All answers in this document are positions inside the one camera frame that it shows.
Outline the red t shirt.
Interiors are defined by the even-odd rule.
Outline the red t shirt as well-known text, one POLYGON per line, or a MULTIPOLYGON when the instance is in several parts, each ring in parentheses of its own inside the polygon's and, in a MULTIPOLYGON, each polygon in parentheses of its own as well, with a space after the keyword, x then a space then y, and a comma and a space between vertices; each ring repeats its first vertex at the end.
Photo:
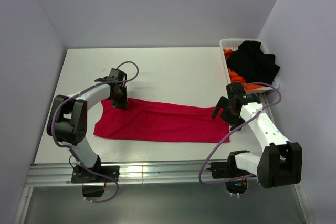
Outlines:
POLYGON ((127 109, 108 100, 95 124, 94 135, 112 140, 218 143, 229 133, 220 118, 212 119, 213 107, 178 105, 129 98, 127 109))

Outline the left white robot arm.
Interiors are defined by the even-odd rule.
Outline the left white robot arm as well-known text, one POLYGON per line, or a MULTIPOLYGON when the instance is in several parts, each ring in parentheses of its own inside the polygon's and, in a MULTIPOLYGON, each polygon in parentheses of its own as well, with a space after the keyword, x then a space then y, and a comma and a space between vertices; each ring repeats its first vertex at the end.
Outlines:
POLYGON ((108 99, 112 105, 125 109, 127 75, 113 73, 98 78, 94 85, 73 95, 57 95, 52 103, 47 123, 47 134, 55 144, 67 148, 78 162, 79 172, 91 182, 102 176, 101 159, 91 148, 87 135, 88 111, 108 99))

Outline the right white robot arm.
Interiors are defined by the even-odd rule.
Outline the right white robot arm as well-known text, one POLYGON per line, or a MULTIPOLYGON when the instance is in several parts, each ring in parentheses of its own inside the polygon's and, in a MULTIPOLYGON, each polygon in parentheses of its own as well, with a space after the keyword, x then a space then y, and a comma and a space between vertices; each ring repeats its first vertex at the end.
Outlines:
POLYGON ((224 165, 229 178, 252 174, 263 188, 301 182, 301 145, 289 141, 277 129, 255 94, 221 97, 212 113, 213 119, 217 116, 231 126, 231 131, 248 125, 262 149, 260 156, 246 150, 231 152, 224 165))

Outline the orange t shirt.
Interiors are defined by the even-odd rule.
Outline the orange t shirt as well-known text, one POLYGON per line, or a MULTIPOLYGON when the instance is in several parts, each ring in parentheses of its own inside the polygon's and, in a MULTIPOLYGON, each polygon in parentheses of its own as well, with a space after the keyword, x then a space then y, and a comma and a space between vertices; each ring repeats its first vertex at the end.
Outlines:
MULTIPOLYGON (((223 52, 225 56, 225 61, 227 61, 228 58, 233 53, 231 49, 224 49, 223 52)), ((243 77, 239 76, 235 71, 231 70, 229 67, 227 67, 227 69, 228 69, 229 77, 232 83, 240 82, 243 86, 247 84, 247 82, 245 81, 243 77)), ((249 90, 255 90, 255 89, 264 88, 264 87, 265 86, 263 85, 251 84, 251 85, 244 87, 244 89, 245 91, 249 91, 249 90)))

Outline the black t shirt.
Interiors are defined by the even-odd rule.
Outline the black t shirt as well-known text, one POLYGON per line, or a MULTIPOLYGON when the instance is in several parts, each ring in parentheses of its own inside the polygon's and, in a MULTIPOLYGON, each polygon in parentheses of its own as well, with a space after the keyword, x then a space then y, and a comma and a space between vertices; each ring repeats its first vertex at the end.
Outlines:
POLYGON ((280 67, 275 63, 274 54, 265 54, 261 43, 245 40, 228 58, 227 66, 243 77, 246 82, 272 84, 280 67))

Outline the white plastic basket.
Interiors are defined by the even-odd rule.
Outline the white plastic basket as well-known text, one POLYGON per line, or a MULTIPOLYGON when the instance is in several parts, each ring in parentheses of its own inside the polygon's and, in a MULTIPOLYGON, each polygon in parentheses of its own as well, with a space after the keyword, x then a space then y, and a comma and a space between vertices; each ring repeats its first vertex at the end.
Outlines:
POLYGON ((219 42, 225 73, 230 83, 241 83, 248 93, 270 90, 264 84, 279 87, 277 75, 280 67, 276 56, 264 42, 255 39, 222 39, 219 42))

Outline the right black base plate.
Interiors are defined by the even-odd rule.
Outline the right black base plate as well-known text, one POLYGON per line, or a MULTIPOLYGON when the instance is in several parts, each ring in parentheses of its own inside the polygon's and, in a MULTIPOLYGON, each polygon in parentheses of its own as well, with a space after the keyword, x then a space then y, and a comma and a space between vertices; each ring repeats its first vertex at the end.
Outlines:
POLYGON ((236 164, 229 161, 225 162, 212 162, 210 167, 206 169, 211 172, 212 179, 232 179, 232 178, 248 178, 256 177, 245 170, 239 169, 236 164))

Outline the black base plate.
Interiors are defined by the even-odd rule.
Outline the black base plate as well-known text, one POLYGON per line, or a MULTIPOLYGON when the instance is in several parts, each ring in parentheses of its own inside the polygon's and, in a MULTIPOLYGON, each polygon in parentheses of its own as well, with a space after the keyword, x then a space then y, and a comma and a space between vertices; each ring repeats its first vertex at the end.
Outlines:
POLYGON ((232 179, 232 178, 248 178, 256 177, 245 170, 239 169, 236 164, 229 161, 225 162, 212 162, 210 167, 206 169, 211 172, 212 179, 232 179))
POLYGON ((83 167, 76 165, 72 172, 71 183, 102 183, 114 182, 119 178, 119 166, 102 166, 93 172, 85 170, 83 167))

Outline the aluminium rail frame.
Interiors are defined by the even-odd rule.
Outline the aluminium rail frame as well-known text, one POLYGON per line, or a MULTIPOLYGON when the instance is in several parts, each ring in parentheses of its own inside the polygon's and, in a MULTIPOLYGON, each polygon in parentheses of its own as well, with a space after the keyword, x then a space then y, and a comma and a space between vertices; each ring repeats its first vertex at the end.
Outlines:
POLYGON ((315 223, 301 184, 231 196, 203 187, 200 161, 121 163, 114 200, 91 204, 70 182, 68 164, 29 169, 15 223, 315 223))

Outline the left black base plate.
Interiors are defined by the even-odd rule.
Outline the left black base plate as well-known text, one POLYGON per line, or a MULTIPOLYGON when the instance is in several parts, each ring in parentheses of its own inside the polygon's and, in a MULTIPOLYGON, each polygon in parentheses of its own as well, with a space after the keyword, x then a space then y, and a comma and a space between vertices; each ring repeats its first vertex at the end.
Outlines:
POLYGON ((114 182, 119 178, 119 166, 102 166, 93 172, 85 170, 83 167, 76 165, 72 172, 71 183, 102 183, 114 182))

